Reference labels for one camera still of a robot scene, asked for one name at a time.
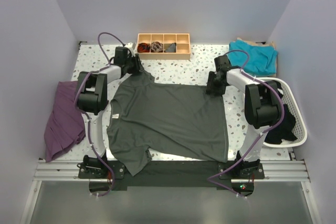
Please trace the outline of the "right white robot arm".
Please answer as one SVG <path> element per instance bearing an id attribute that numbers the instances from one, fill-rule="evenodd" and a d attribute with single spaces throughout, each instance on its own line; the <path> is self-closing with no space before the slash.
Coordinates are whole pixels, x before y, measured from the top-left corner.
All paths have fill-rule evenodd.
<path id="1" fill-rule="evenodd" d="M 221 174 L 235 173 L 239 178 L 246 178 L 258 169 L 260 152 L 268 132 L 284 119 L 284 104 L 274 81 L 262 81 L 239 67 L 233 67 L 227 55 L 216 57 L 214 63 L 216 71 L 208 75 L 206 93 L 224 95 L 227 86 L 237 88 L 245 95 L 244 113 L 248 123 L 235 163 Z"/>

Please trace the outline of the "dark grey t shirt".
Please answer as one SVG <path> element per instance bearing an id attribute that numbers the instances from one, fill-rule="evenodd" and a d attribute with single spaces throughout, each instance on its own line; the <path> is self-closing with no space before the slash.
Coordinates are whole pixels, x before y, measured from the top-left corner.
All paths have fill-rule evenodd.
<path id="1" fill-rule="evenodd" d="M 143 72 L 129 76 L 111 100 L 109 149 L 131 175 L 151 161 L 150 150 L 226 162 L 228 136 L 222 96 L 204 86 L 161 84 Z"/>

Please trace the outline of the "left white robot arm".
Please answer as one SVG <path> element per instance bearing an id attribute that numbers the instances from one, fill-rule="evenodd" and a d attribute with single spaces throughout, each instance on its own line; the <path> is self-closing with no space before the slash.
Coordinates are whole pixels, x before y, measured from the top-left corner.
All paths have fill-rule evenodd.
<path id="1" fill-rule="evenodd" d="M 105 177 L 109 171 L 102 132 L 102 117 L 109 104 L 108 84 L 126 74 L 142 71 L 140 57 L 134 52 L 134 44 L 128 43 L 115 48 L 114 57 L 108 60 L 106 66 L 79 74 L 75 108 L 82 114 L 89 141 L 89 152 L 83 160 L 93 162 L 90 171 L 97 178 Z"/>

